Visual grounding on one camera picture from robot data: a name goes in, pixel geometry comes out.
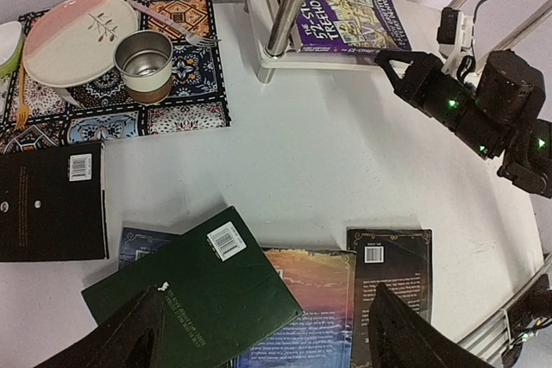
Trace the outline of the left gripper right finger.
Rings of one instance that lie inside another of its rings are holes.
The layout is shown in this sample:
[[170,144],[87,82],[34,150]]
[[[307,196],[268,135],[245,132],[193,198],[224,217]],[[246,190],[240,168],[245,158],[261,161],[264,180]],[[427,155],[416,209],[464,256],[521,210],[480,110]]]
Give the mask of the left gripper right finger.
[[376,287],[368,338],[374,367],[488,367],[433,328],[385,284]]

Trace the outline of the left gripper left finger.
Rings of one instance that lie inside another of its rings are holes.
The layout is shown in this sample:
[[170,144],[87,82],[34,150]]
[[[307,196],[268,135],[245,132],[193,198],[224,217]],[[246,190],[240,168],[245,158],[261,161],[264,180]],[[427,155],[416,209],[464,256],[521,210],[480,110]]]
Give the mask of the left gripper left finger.
[[161,294],[147,288],[82,340],[40,367],[157,367],[164,329]]

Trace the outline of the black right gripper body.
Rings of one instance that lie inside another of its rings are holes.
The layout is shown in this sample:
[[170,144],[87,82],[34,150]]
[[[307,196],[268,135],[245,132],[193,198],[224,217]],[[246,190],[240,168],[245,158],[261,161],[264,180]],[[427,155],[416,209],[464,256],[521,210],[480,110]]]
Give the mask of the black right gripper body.
[[498,157],[505,150],[505,128],[484,113],[471,90],[442,72],[430,53],[407,53],[404,76],[396,94],[435,119],[480,157]]

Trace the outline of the black paperback book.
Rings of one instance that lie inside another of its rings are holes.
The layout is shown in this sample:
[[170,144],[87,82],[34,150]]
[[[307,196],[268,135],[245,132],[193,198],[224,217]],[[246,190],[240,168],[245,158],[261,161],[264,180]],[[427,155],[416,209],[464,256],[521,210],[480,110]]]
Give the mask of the black paperback book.
[[351,365],[370,367],[369,311],[385,284],[427,322],[432,316],[432,232],[424,229],[348,228],[356,253]]

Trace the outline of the dark blue paperback book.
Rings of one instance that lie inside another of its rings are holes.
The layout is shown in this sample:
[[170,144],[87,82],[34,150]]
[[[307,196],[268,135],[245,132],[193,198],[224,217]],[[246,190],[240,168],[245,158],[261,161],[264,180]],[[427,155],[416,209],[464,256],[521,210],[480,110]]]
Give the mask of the dark blue paperback book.
[[157,252],[178,237],[177,234],[123,227],[118,250],[117,270],[120,271],[150,253]]

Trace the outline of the blue orange paperback book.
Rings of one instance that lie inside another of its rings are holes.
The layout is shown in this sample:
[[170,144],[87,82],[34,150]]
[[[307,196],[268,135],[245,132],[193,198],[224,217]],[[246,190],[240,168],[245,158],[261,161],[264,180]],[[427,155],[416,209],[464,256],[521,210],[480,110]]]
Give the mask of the blue orange paperback book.
[[349,367],[356,255],[267,248],[267,258],[304,313],[235,358],[233,367]]

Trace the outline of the dark green hardcover book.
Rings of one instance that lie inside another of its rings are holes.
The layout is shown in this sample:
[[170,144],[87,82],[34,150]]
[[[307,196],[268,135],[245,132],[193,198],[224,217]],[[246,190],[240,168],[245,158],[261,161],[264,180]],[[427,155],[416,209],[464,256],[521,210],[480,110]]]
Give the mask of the dark green hardcover book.
[[303,310],[235,207],[82,292],[104,322],[153,288],[164,305],[160,367],[217,367],[302,315]]

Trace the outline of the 52-Storey Treehouse book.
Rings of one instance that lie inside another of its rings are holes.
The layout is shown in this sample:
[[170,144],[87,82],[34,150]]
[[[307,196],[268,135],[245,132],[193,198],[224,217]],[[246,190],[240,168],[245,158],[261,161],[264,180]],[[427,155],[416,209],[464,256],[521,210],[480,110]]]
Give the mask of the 52-Storey Treehouse book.
[[410,51],[411,43],[393,0],[304,0],[289,49],[374,56],[386,49]]

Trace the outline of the black notebook with barcode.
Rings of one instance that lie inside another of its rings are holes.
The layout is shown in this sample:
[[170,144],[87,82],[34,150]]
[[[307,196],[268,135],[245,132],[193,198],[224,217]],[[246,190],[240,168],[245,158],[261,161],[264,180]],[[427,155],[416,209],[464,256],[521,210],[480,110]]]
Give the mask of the black notebook with barcode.
[[103,143],[2,156],[2,262],[108,257]]

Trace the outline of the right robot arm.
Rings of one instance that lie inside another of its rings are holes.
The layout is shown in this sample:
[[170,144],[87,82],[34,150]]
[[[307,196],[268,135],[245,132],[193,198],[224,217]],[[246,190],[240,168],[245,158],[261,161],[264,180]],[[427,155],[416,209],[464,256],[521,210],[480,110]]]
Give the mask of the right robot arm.
[[375,62],[411,107],[482,159],[502,157],[498,176],[530,194],[551,196],[551,123],[538,116],[546,99],[539,70],[512,50],[493,51],[472,88],[444,73],[431,53],[381,51]]

